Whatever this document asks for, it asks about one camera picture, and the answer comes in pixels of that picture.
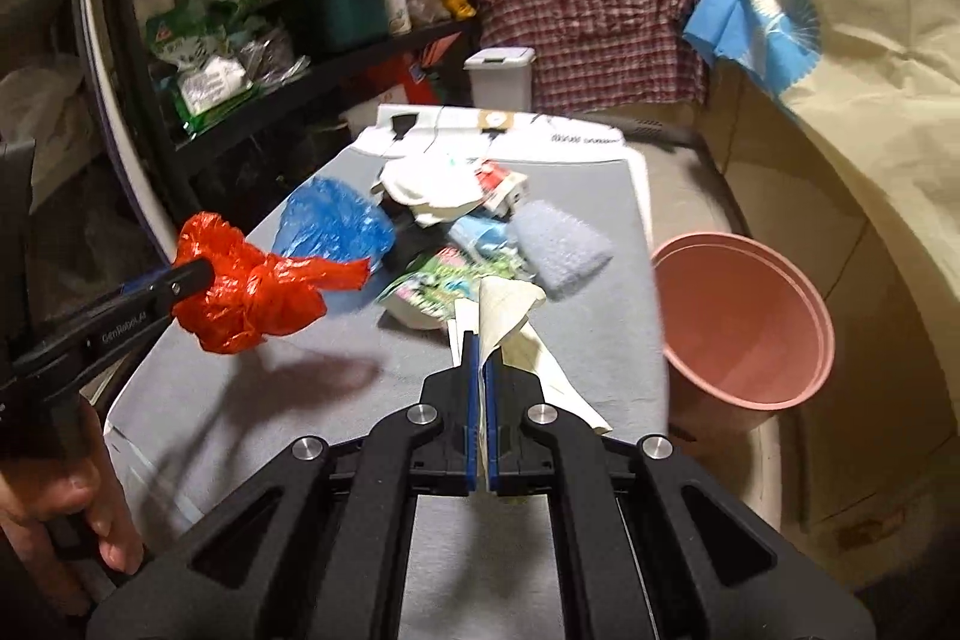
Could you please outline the left hand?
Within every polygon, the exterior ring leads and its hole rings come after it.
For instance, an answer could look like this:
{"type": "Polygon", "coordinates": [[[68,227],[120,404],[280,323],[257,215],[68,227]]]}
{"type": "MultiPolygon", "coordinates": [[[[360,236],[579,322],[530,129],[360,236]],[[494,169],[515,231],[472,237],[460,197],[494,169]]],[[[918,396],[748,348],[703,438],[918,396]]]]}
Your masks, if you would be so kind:
{"type": "Polygon", "coordinates": [[[63,615],[82,615],[89,596],[53,552],[46,523],[79,513],[98,541],[103,562],[133,575],[143,562],[142,538],[133,525],[107,453],[99,417],[85,398],[86,455],[78,459],[25,459],[2,463],[2,530],[44,599],[63,615]]]}

